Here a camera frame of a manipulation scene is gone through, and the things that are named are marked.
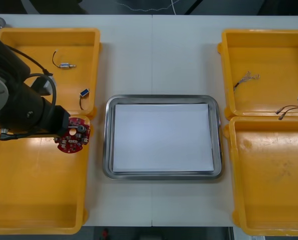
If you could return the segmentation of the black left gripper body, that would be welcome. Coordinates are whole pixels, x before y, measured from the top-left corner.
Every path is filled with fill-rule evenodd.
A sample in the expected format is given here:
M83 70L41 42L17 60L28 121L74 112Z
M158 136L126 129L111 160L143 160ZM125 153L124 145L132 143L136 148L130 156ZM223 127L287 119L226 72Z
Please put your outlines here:
M60 105L55 106L54 111L54 134L62 137L69 126L70 114Z

